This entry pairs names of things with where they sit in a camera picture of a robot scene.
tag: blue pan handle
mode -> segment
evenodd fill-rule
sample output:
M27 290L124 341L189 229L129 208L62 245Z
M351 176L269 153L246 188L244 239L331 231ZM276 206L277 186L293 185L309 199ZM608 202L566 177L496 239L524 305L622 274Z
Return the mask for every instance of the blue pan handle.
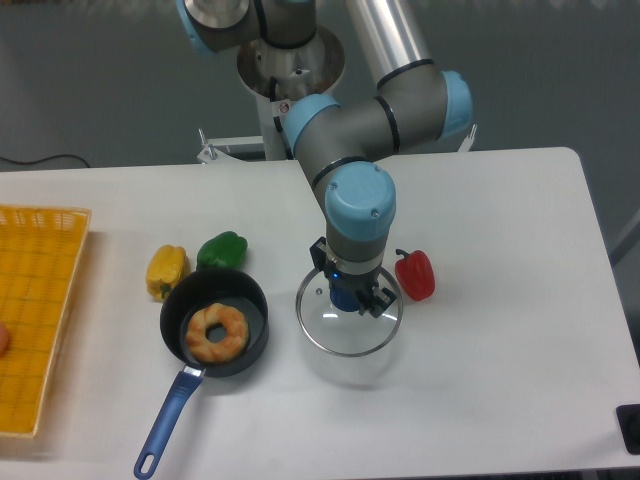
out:
M183 371L178 372L133 468L133 474L136 478L141 480L149 479L156 471L156 467L160 463L160 457L162 457L164 448L167 446L169 437L171 437L171 432L173 432L173 428L178 423L182 408L191 394L202 383L203 375L203 370L196 370L190 367L185 367ZM152 462L149 468L143 472L142 468L149 456L152 457Z

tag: black cable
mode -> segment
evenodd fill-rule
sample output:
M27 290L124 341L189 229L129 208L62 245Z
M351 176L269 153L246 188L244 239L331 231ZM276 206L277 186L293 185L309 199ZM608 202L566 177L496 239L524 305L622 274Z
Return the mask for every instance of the black cable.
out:
M33 160L31 162L21 162L19 160L11 160L10 158L0 157L0 160L3 162L11 163L12 165L37 165L38 163L48 162L49 160L55 160L56 158L73 158L81 162L85 167L91 168L89 162L87 162L84 158L74 155L72 153L61 153L59 155L51 155L50 157L41 158L39 160Z

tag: pepper stem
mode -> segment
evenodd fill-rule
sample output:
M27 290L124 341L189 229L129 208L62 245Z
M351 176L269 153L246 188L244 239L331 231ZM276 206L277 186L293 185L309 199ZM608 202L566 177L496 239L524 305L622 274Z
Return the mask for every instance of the pepper stem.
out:
M169 293L171 293L171 285L167 285L166 283L164 283L161 287L160 287L160 293L162 294L162 299L164 300L165 298L167 298L167 295L169 295Z

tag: light blue joint cap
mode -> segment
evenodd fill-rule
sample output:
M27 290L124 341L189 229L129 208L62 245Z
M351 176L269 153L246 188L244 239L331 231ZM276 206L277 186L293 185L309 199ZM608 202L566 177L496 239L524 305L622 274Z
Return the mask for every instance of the light blue joint cap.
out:
M287 114L287 118L284 119L284 133L294 154L298 137L307 124L322 110L333 106L340 107L335 98L318 93L304 97L293 106Z
M391 176L369 162L340 167L324 197L327 220L345 237L358 242L389 233L396 214L396 187Z
M440 138L463 131L471 123L473 103L469 85L458 72L442 72L447 82L447 116Z
M176 10L178 10L180 20L182 20L182 26L187 32L187 36L189 37L189 41L191 42L193 49L198 52L198 55L214 57L216 55L215 52L204 44L200 35L196 32L196 29L193 28L193 24L191 23L187 10L184 7L184 0L176 0Z

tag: red bell pepper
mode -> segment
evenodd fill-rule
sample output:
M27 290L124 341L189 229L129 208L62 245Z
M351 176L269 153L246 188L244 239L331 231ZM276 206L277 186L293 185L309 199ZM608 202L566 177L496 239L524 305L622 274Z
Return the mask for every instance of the red bell pepper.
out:
M409 254L397 249L396 255L403 256L396 262L395 271L396 278L406 294L416 302L433 295L436 278L429 257L422 250Z

